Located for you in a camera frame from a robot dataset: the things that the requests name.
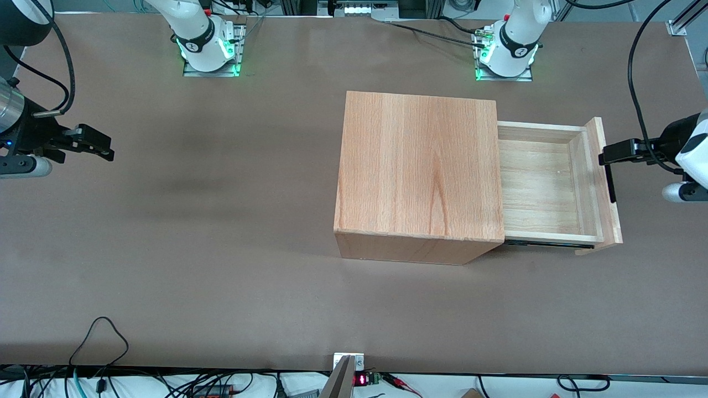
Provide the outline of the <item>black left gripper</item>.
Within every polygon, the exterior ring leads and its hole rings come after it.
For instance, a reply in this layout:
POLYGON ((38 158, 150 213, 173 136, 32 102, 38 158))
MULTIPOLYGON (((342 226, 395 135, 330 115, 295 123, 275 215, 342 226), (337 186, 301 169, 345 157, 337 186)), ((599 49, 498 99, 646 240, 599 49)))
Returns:
POLYGON ((657 139, 625 139, 604 146, 599 155, 599 165, 609 166, 622 162, 646 163, 667 167, 701 166, 701 113, 668 124, 657 139), (653 155, 647 155, 652 149, 653 155))

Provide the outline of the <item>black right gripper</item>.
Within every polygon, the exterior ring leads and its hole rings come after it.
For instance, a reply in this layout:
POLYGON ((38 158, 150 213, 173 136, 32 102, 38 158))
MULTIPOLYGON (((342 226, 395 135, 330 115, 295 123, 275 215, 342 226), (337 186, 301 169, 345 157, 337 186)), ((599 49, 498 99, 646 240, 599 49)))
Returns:
POLYGON ((88 152, 102 159, 114 161, 111 138, 88 124, 78 124, 75 128, 61 126, 55 118, 35 118, 32 108, 18 110, 2 107, 2 148, 7 154, 2 156, 2 166, 29 166, 28 160, 20 157, 37 155, 63 164, 64 151, 88 152))

